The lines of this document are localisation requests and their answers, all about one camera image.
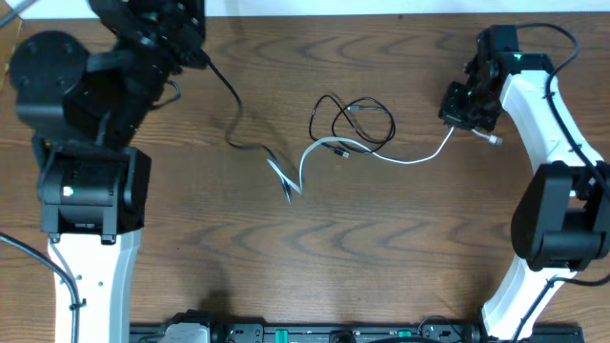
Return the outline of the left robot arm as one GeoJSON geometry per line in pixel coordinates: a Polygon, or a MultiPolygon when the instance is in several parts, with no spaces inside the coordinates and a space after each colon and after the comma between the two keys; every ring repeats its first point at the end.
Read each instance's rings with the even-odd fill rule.
{"type": "Polygon", "coordinates": [[[45,30],[10,60],[48,238],[46,252],[22,251],[54,274],[57,341],[126,342],[152,168],[132,139],[163,106],[172,75],[208,65],[205,9],[201,0],[91,0],[90,8],[115,36],[111,50],[92,53],[45,30]]]}

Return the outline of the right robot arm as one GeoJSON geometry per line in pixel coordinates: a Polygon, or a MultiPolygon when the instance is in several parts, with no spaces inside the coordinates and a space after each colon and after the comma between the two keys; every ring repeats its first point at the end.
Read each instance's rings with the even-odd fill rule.
{"type": "Polygon", "coordinates": [[[589,286],[577,273],[609,253],[609,165],[562,100],[560,68],[544,52],[521,50],[518,31],[493,25],[478,35],[467,81],[449,85],[438,114],[452,129],[482,135],[507,113],[533,171],[511,221],[515,256],[464,342],[553,341],[535,329],[542,310],[561,286],[589,286]]]}

